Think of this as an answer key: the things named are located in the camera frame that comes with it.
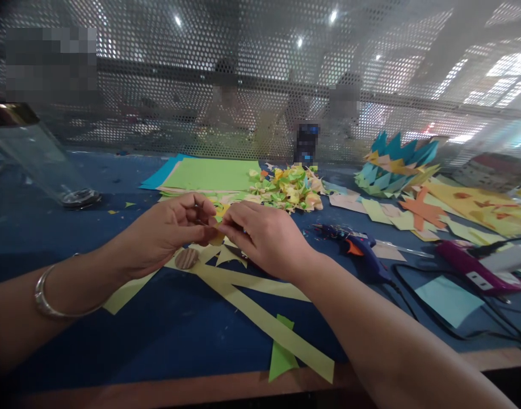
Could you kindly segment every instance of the round wooden disc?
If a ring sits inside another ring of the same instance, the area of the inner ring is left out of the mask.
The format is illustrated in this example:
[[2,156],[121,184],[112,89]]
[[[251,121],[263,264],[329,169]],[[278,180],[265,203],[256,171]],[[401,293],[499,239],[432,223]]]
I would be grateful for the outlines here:
[[178,269],[188,270],[196,264],[199,256],[200,253],[198,252],[198,250],[186,248],[182,252],[180,252],[175,258],[175,265]]

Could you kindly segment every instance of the person's left hand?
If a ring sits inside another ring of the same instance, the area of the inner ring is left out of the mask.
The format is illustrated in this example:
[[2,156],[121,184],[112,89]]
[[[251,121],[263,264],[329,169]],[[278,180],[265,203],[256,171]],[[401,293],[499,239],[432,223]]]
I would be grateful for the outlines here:
[[217,223],[215,215],[208,198],[187,193],[155,204],[98,252],[125,275],[120,279],[138,279],[164,266],[184,244],[207,245],[217,236],[217,229],[209,227]]

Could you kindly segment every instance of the orange paper cross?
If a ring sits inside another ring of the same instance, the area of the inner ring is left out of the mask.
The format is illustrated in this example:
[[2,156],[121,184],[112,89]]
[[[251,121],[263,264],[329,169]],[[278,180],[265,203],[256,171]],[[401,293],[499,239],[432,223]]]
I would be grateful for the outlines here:
[[410,210],[414,214],[414,228],[417,231],[423,231],[424,221],[428,221],[436,228],[443,229],[446,227],[444,223],[439,220],[440,216],[447,216],[446,212],[438,206],[424,203],[425,196],[429,192],[427,186],[423,186],[415,200],[405,198],[404,202],[399,202],[400,205]]

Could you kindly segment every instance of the forearm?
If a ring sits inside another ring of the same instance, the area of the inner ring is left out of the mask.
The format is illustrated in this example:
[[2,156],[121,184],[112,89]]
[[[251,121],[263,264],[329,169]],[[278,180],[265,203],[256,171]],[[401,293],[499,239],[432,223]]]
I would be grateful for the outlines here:
[[[45,282],[45,297],[56,311],[81,314],[103,303],[124,282],[99,251],[58,263]],[[38,312],[35,286],[47,267],[0,283],[0,374],[8,373],[73,319]]]
[[297,286],[380,407],[514,407],[444,342],[333,260],[318,256],[305,277]]

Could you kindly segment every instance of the hand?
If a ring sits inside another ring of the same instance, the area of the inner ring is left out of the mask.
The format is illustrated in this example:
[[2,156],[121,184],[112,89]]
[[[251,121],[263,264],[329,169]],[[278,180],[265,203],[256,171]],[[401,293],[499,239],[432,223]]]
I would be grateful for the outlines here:
[[126,281],[138,279],[164,266],[184,244],[207,245],[217,229],[199,223],[213,226],[215,215],[208,198],[187,193],[155,204],[99,251]]
[[289,282],[311,270],[308,267],[319,255],[291,216],[273,207],[234,203],[218,229],[268,274]]

